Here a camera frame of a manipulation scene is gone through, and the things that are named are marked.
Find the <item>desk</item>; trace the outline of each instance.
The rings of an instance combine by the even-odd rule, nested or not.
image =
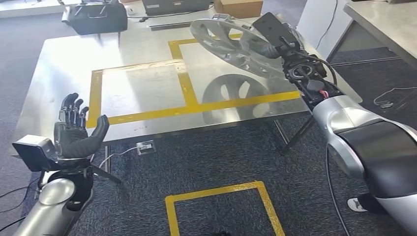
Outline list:
[[[417,68],[417,2],[349,2],[344,10],[383,45]]]
[[[53,140],[61,101],[73,92],[90,106],[89,133],[96,117],[109,117],[105,146],[309,113],[283,75],[267,80],[233,67],[195,43],[189,28],[151,31],[135,21],[120,35],[46,40],[12,141],[26,134]],[[225,74],[240,76],[219,77]],[[337,77],[339,87],[361,102]]]

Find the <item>laptop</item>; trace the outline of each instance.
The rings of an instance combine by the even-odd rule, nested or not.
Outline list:
[[[142,0],[148,16],[207,10],[212,0]]]

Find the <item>white wall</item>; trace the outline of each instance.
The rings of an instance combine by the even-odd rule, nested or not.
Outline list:
[[[338,6],[333,23],[317,48],[319,54],[326,59],[352,23],[352,18],[343,11],[348,0],[308,0],[297,26],[307,42],[317,47],[329,26],[336,1]]]

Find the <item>yellow tape line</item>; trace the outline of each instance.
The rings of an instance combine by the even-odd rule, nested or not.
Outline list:
[[[208,197],[208,196],[213,196],[213,195],[218,195],[218,194],[223,194],[223,193],[232,193],[232,192],[237,192],[237,191],[247,190],[247,189],[252,189],[252,188],[257,188],[257,182],[242,183],[242,184],[231,185],[231,186],[226,186],[226,187],[221,187],[221,188],[212,188],[212,189],[206,189],[206,190],[197,191],[197,192],[183,193],[183,194],[173,195],[172,199],[174,202],[185,201],[185,200]]]
[[[231,39],[240,38],[241,34],[231,34],[229,35]],[[103,78],[103,71],[106,73],[112,72],[119,72],[122,70],[141,70],[147,68],[155,68],[160,66],[175,66],[179,78],[179,83],[181,86],[181,91],[184,96],[185,100],[185,107],[176,107],[176,108],[169,108],[164,110],[158,111],[149,111],[149,112],[142,112],[137,114],[130,114],[130,115],[122,115],[116,117],[109,117],[110,124],[122,124],[128,122],[135,122],[147,119],[155,119],[155,118],[165,118],[165,117],[172,117],[178,115],[185,115],[191,113],[198,113],[198,112],[209,112],[213,110],[220,110],[232,107],[240,107],[240,106],[248,106],[248,105],[255,105],[260,103],[269,103],[269,102],[279,102],[279,101],[286,101],[292,99],[299,98],[298,91],[290,91],[290,92],[282,92],[276,94],[269,94],[263,96],[256,96],[250,98],[243,98],[243,99],[235,99],[235,100],[227,100],[227,101],[219,101],[219,102],[211,102],[211,103],[203,103],[199,104],[190,80],[190,77],[187,73],[182,53],[179,48],[181,44],[190,44],[190,43],[197,43],[196,39],[184,39],[184,40],[177,40],[177,41],[170,41],[169,47],[172,54],[172,60],[167,61],[157,61],[157,62],[150,62],[150,63],[143,63],[138,65],[127,65],[127,66],[120,66],[114,67],[104,70],[96,70],[93,71],[91,76],[91,90],[90,90],[90,111],[89,117],[86,123],[87,128],[94,128],[96,127],[97,118],[101,115],[101,87],[102,87],[102,78]]]
[[[209,112],[213,110],[220,110],[220,109],[226,109],[226,108],[232,108],[232,107],[249,106],[249,105],[269,103],[269,102],[279,102],[279,101],[286,101],[286,100],[298,99],[298,98],[299,98],[298,91],[282,92],[282,93],[277,93],[277,94],[269,94],[269,95],[250,97],[250,98],[241,98],[241,99],[227,100],[227,101],[221,101],[221,102],[196,104],[195,106],[190,106],[190,107],[177,107],[177,108],[169,108],[169,109],[158,110],[158,111],[142,112],[142,113],[136,113],[136,114],[130,114],[130,115],[109,117],[109,123],[110,124],[122,124],[122,123],[141,121],[141,120],[147,120],[147,119],[173,117],[173,116],[186,115],[186,114],[198,113],[198,112]]]
[[[267,210],[267,214],[268,214],[269,220],[271,221],[275,234],[277,236],[284,236],[285,233],[282,230],[282,226],[278,220],[278,216],[276,216],[275,209],[273,208],[271,199],[269,198],[269,195],[268,195],[267,189],[265,188],[264,183],[259,181],[257,182],[257,185],[258,185],[259,195],[261,195],[262,202],[264,203],[265,210]]]
[[[272,202],[262,181],[254,181],[249,183],[242,183],[220,188],[213,188],[202,191],[167,196],[165,198],[165,205],[167,208],[168,224],[170,227],[171,236],[179,236],[178,220],[174,205],[175,202],[208,197],[224,193],[232,193],[254,188],[258,189],[259,195],[261,196],[262,202],[265,206],[269,220],[272,224],[272,228],[274,229],[276,236],[285,236],[284,231],[282,230],[281,223],[278,220],[278,217],[275,213],[275,209],[272,206]]]
[[[101,86],[103,71],[93,71],[90,85],[90,103],[86,127],[96,127],[97,118],[101,115]]]
[[[165,198],[165,205],[167,208],[168,224],[170,227],[171,236],[179,236],[177,214],[175,213],[175,205],[173,196]]]

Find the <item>cable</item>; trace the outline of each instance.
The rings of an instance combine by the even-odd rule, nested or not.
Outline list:
[[[333,200],[334,208],[336,209],[336,213],[337,213],[337,216],[339,217],[340,223],[342,224],[343,230],[345,231],[347,236],[350,236],[348,228],[346,228],[345,221],[343,220],[343,217],[340,214],[339,206],[337,205],[336,197],[334,195],[333,184],[331,183],[331,178],[330,178],[330,168],[329,168],[330,161],[329,161],[328,156],[329,156],[329,152],[328,152],[328,148],[326,148],[326,173],[327,173],[327,182],[328,182],[328,188],[331,194],[331,199]]]
[[[325,64],[328,67],[328,69],[330,70],[330,73],[331,73],[331,75],[333,77],[333,83],[334,83],[334,85],[337,85],[336,73],[334,72],[333,67],[327,61],[325,61],[323,59],[320,59],[320,58],[315,58],[315,57],[312,57],[312,56],[309,56],[309,55],[305,55],[305,54],[303,54],[301,52],[295,52],[295,53],[297,53],[298,55],[303,56],[305,58],[309,58],[309,59],[313,59],[313,60],[318,60],[319,62]]]
[[[328,92],[327,92],[327,91],[325,91],[325,90],[320,90],[320,91],[319,91],[319,93],[321,93],[321,94],[323,95],[323,98],[324,98],[324,99],[328,99],[328,98],[329,98],[329,96],[328,96]]]
[[[331,16],[331,21],[330,21],[330,24],[328,25],[328,27],[327,27],[327,29],[326,29],[325,33],[324,33],[324,34],[322,35],[322,37],[320,38],[319,43],[317,44],[316,49],[318,49],[318,48],[319,48],[320,43],[322,42],[322,39],[323,39],[323,38],[324,38],[324,36],[327,34],[328,30],[330,29],[331,24],[333,24],[333,21],[334,21],[334,16],[336,15],[336,9],[337,9],[337,5],[338,5],[338,4],[339,4],[339,1],[338,1],[338,0],[336,0],[336,4],[334,5],[333,15]]]
[[[137,147],[132,147],[131,149],[128,149],[128,150],[126,150],[126,151],[124,151],[124,152],[122,152],[122,153],[113,153],[113,154],[111,154],[110,156],[108,156],[106,159],[104,159],[104,161],[102,161],[101,162],[101,164],[98,166],[99,168],[101,168],[102,166],[103,166],[103,164],[108,160],[108,159],[110,159],[113,155],[118,155],[118,156],[120,156],[120,155],[123,155],[123,154],[125,154],[125,153],[127,153],[128,151],[132,151],[132,150],[135,150],[135,149],[137,149]]]
[[[20,219],[18,219],[18,220],[16,220],[16,221],[14,221],[14,222],[12,222],[12,223],[10,223],[10,224],[6,225],[6,226],[4,226],[4,227],[0,230],[0,232],[1,232],[1,231],[3,231],[3,230],[5,230],[5,229],[7,229],[7,228],[9,228],[9,227],[10,227],[10,226],[12,226],[12,225],[14,225],[14,224],[16,224],[16,223],[18,223],[18,222],[20,222],[20,221],[24,220],[25,218],[26,218],[26,216],[24,216],[24,217],[22,217],[22,218],[20,218]]]
[[[190,11],[190,12],[184,12],[184,13],[176,13],[176,14],[170,14],[170,15],[159,15],[159,16],[128,16],[128,18],[142,18],[139,22],[145,22],[147,19],[149,18],[159,18],[159,17],[167,17],[167,16],[181,16],[181,15],[187,15],[187,14],[191,14],[194,12],[199,12],[199,11]]]
[[[21,204],[25,201],[26,197],[28,196],[28,192],[29,192],[29,187],[30,187],[30,185],[31,185],[31,184],[33,184],[33,183],[34,183],[35,181],[37,181],[38,179],[39,179],[39,178],[36,178],[36,179],[35,179],[35,180],[33,180],[32,182],[30,182],[30,183],[29,183],[29,185],[28,185],[27,187],[18,188],[18,189],[15,189],[15,190],[12,190],[12,191],[10,191],[10,192],[8,192],[8,193],[3,194],[1,197],[6,196],[7,194],[12,193],[12,192],[15,192],[15,191],[17,191],[17,190],[19,190],[19,189],[24,189],[24,188],[27,188],[26,193],[25,193],[25,196],[23,197],[22,201],[21,201],[21,202],[20,202],[17,206],[15,206],[15,207],[13,207],[13,208],[11,208],[11,209],[9,209],[9,210],[3,210],[3,211],[0,211],[0,213],[8,212],[8,211],[11,211],[11,210],[14,210],[14,209],[16,209],[16,208],[20,207],[20,205],[21,205]]]
[[[92,161],[94,160],[94,157],[95,157],[95,153],[91,156],[90,163],[92,163]]]
[[[374,99],[374,104],[375,104],[375,105],[377,105],[377,106],[379,106],[379,105],[377,104],[377,100],[378,100],[378,98],[380,98],[380,97],[384,96],[384,95],[385,95],[385,94],[387,94],[387,93],[390,93],[390,92],[392,92],[392,91],[394,91],[394,90],[407,90],[407,89],[417,89],[417,87],[409,87],[409,88],[393,88],[393,89],[391,89],[391,90],[389,90],[389,91],[384,92],[383,94],[379,95],[378,97],[376,97],[376,98]]]

